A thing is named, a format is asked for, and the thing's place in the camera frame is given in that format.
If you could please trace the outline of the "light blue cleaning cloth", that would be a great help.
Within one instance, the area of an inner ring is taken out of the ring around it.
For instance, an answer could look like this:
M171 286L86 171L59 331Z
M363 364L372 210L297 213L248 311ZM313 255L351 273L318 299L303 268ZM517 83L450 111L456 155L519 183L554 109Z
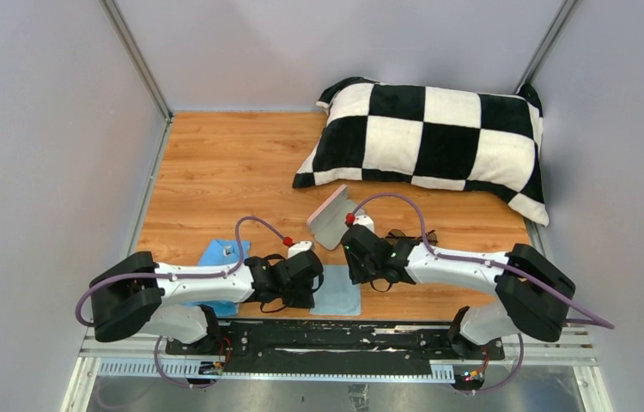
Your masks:
M349 279L346 265L325 265L321 287L313 293L315 316L359 316L362 312L361 288Z

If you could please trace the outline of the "pink glasses case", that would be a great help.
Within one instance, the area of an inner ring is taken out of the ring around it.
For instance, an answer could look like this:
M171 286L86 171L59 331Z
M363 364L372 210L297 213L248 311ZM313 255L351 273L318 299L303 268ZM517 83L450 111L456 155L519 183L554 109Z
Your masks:
M334 251L347 231L345 219L348 213L363 215L364 209L354 212L357 203L349 199L349 187L340 185L322 204L307 218L307 226L314 238L322 247Z

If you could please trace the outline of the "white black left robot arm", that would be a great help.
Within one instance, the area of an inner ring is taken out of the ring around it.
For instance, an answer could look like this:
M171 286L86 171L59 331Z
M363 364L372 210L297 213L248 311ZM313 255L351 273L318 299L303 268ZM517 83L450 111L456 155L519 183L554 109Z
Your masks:
M310 309L324 281L324 265L311 250L291 257L248 257L236 264L178 266L140 251L95 277L81 300L91 304L94 336L116 342L145 333L189 343L200 354L220 346L207 305L275 300L283 308Z

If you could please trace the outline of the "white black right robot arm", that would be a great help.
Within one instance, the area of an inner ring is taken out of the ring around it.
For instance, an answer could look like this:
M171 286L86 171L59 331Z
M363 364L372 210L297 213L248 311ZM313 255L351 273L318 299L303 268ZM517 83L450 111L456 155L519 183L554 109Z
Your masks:
M566 302L576 290L553 263L526 244L511 251L455 251L427 246L421 237L390 241L355 224L341 245L354 284L440 283L494 296L486 306L462 307L452 321L448 346L464 359L503 336L558 341L568 316Z

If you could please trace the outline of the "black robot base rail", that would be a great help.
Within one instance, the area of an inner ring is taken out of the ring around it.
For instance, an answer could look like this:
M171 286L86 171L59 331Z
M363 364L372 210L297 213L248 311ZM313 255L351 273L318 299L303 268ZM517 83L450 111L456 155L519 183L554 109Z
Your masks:
M200 343L138 334L103 343L88 334L83 357L103 377L155 377L202 385L219 380L422 383L476 391L514 369L593 367L586 330L566 327L556 342L504 336L458 354L443 322L231 319Z

